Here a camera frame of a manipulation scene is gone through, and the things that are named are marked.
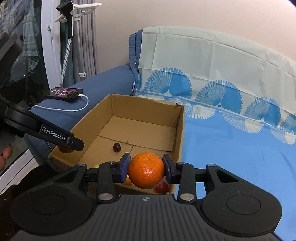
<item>metal screw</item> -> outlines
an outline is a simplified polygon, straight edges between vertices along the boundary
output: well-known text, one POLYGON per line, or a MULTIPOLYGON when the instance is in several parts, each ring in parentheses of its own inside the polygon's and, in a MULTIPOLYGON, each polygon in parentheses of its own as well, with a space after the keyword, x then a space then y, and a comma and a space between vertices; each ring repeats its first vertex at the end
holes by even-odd
POLYGON ((113 198, 113 195, 110 194, 110 193, 101 193, 99 195, 99 199, 102 200, 102 201, 109 201, 113 198))
POLYGON ((183 193, 180 195, 180 198, 184 201, 191 201, 194 199, 194 195, 191 193, 183 193))

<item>blue fan pattern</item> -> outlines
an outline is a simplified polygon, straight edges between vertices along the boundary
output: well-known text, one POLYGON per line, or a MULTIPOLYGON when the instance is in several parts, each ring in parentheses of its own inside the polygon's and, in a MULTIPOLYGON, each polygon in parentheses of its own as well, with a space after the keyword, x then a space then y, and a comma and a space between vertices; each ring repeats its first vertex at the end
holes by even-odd
POLYGON ((240 113, 242 110, 242 95, 230 82, 215 80, 204 86, 195 101, 240 113))
POLYGON ((222 113, 224 119, 232 124, 235 128, 249 133, 259 132, 263 125, 255 120, 249 120, 243 116, 237 116, 232 113, 222 113))
POLYGON ((154 71, 146 80, 144 91, 165 94, 190 99, 192 87, 189 78, 176 68, 163 68, 154 71))
POLYGON ((142 77, 141 77, 141 73, 138 73, 138 82, 137 82, 137 87, 136 89, 139 90, 141 88, 142 85, 142 77))
POLYGON ((295 143, 296 135, 286 132, 283 129, 279 129, 277 127, 269 127, 270 132, 281 142, 287 145, 293 145, 295 143))
POLYGON ((258 121, 263 119, 267 124, 276 127, 281 119, 281 108, 272 98, 259 97, 248 106, 244 116, 258 121))
POLYGON ((286 120, 281 124, 281 128, 287 132, 296 134, 296 114, 288 115, 286 120))
POLYGON ((174 103, 180 103, 184 106, 184 113, 187 116, 192 117, 192 107, 186 105, 186 102, 184 100, 179 99, 178 97, 169 97, 167 99, 169 102, 174 102, 174 103))

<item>phone screen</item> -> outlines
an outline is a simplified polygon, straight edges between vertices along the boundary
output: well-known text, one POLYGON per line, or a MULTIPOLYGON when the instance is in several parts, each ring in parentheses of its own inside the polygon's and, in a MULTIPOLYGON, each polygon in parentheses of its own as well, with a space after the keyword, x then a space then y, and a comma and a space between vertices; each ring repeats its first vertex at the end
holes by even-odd
POLYGON ((83 93, 82 89, 55 87, 44 94, 52 97, 73 98, 81 93, 83 93))

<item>orange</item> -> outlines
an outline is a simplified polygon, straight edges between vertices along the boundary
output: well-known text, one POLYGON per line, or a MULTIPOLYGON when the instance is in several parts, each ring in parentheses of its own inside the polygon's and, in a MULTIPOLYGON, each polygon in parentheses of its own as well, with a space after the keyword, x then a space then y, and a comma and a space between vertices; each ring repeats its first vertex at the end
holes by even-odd
POLYGON ((151 189, 162 182, 165 166, 162 160, 150 152, 140 153, 130 161, 128 176, 138 188, 151 189))

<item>plaid shirt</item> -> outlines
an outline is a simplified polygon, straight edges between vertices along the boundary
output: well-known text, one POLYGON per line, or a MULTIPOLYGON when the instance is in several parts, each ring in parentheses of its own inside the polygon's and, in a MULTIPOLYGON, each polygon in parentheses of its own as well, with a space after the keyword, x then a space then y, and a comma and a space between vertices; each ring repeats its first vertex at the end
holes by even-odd
POLYGON ((1 19, 2 10, 4 8, 5 3, 6 3, 6 0, 4 0, 3 2, 0 3, 0 19, 1 19))
POLYGON ((35 20, 34 1, 32 0, 7 0, 2 10, 0 19, 0 34, 7 32, 13 35, 16 24, 24 16, 24 46, 22 56, 28 61, 28 71, 32 72, 40 60, 40 55, 35 37, 39 34, 39 27, 35 20))

